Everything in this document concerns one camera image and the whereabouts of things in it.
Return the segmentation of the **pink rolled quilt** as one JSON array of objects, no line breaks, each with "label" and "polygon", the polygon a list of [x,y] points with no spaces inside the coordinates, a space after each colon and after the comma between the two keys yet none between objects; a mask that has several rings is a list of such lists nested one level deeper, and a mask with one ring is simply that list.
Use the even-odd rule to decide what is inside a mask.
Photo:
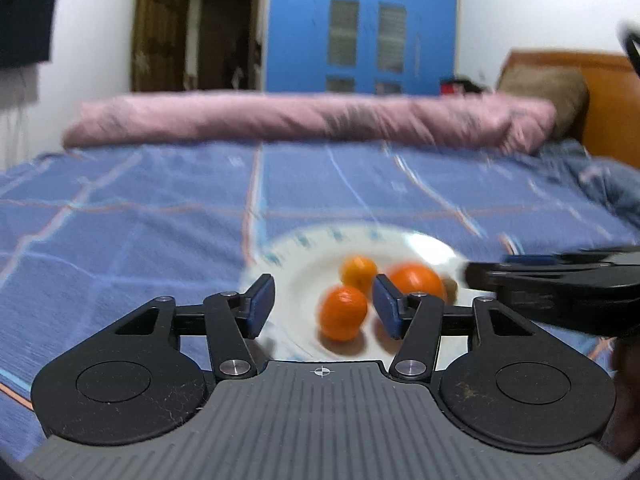
[{"label": "pink rolled quilt", "polygon": [[549,139],[548,100],[503,93],[365,96],[202,91],[134,93],[91,102],[64,148],[204,141],[387,141],[531,153]]}]

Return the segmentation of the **black and red bag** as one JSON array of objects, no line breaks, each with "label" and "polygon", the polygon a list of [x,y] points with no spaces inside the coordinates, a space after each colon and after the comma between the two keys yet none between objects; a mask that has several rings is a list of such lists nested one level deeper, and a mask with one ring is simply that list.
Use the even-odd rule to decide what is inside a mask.
[{"label": "black and red bag", "polygon": [[468,78],[446,78],[439,81],[439,93],[442,96],[462,96],[462,94],[482,94],[489,90]]}]

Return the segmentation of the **white floral plate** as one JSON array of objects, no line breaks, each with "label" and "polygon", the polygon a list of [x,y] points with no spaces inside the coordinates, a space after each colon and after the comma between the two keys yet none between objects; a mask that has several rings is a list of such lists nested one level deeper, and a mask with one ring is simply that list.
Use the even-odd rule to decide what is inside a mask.
[{"label": "white floral plate", "polygon": [[457,304],[469,307],[482,292],[466,286],[462,255],[435,237],[398,226],[328,223],[286,233],[264,248],[242,274],[240,289],[268,273],[276,282],[276,300],[250,348],[262,359],[300,362],[381,361],[390,365],[400,342],[386,335],[374,309],[358,336],[335,342],[318,332],[323,296],[340,284],[340,267],[351,256],[372,259],[381,271],[404,262],[420,262],[457,283]]}]

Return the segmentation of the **blue wardrobe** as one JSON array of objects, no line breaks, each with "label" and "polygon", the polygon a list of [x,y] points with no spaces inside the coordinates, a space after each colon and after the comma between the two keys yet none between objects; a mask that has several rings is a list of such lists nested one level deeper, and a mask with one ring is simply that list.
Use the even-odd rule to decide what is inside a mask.
[{"label": "blue wardrobe", "polygon": [[454,73],[457,0],[268,0],[268,92],[436,96]]}]

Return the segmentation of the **blue plaid bed sheet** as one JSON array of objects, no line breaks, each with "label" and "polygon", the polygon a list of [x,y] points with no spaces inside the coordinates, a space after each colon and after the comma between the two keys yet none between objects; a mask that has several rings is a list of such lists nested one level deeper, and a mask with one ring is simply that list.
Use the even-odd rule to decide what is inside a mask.
[{"label": "blue plaid bed sheet", "polygon": [[637,244],[639,229],[538,157],[388,143],[88,148],[1,176],[1,445],[41,442],[44,364],[160,295],[239,285],[275,237],[326,222],[392,224],[475,261]]}]

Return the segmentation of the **large orange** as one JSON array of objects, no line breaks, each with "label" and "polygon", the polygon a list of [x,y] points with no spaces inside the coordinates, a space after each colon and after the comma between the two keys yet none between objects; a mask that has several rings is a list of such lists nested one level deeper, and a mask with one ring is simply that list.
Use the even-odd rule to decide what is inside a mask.
[{"label": "large orange", "polygon": [[422,263],[408,262],[394,266],[387,272],[387,277],[404,295],[422,292],[447,301],[444,282],[433,269]]}]

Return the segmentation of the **wooden headboard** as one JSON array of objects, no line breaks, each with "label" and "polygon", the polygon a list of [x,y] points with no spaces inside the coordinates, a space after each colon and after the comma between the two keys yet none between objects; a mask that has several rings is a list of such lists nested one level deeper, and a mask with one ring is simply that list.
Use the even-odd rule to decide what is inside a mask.
[{"label": "wooden headboard", "polygon": [[639,166],[639,77],[625,55],[513,49],[502,68],[518,65],[578,68],[589,90],[580,130],[582,145],[590,154]]}]

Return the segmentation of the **small mandarin orange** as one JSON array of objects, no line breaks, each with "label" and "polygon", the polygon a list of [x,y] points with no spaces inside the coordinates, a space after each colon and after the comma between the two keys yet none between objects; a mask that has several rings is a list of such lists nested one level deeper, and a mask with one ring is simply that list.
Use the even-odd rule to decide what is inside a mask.
[{"label": "small mandarin orange", "polygon": [[360,290],[367,295],[373,281],[378,275],[378,266],[370,258],[351,256],[346,258],[340,269],[340,280],[343,285]]}]

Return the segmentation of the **brown wooden door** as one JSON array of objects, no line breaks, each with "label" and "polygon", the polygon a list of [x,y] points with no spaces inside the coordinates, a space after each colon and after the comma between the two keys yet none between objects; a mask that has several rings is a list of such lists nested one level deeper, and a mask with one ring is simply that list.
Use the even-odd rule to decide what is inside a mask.
[{"label": "brown wooden door", "polygon": [[262,0],[136,0],[133,92],[259,87]]}]

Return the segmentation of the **brown pillow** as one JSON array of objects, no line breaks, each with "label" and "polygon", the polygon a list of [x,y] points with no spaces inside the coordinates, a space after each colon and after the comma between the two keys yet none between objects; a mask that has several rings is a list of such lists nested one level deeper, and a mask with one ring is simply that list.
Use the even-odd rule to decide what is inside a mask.
[{"label": "brown pillow", "polygon": [[550,140],[582,140],[589,90],[579,68],[514,65],[503,72],[497,90],[511,96],[550,101],[556,110]]}]

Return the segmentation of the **brown longan fruit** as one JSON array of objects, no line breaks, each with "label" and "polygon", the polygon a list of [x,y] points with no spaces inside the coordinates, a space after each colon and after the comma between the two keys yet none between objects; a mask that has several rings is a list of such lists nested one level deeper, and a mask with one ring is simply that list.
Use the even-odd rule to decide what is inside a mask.
[{"label": "brown longan fruit", "polygon": [[453,278],[442,278],[446,292],[446,304],[453,306],[457,301],[458,283]]}]

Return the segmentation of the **grey blue crumpled cloth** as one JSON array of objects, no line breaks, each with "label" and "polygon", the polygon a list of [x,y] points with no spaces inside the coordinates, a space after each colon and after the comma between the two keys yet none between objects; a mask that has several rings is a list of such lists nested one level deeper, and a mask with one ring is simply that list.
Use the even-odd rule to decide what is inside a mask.
[{"label": "grey blue crumpled cloth", "polygon": [[545,145],[537,154],[546,175],[573,185],[593,202],[639,229],[639,170],[591,155],[575,140]]}]

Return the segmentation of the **black wall television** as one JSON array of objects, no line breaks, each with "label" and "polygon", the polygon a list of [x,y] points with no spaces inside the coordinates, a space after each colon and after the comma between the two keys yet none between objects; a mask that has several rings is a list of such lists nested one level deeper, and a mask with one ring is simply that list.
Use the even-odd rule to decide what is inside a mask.
[{"label": "black wall television", "polygon": [[56,0],[1,0],[1,68],[50,60]]}]

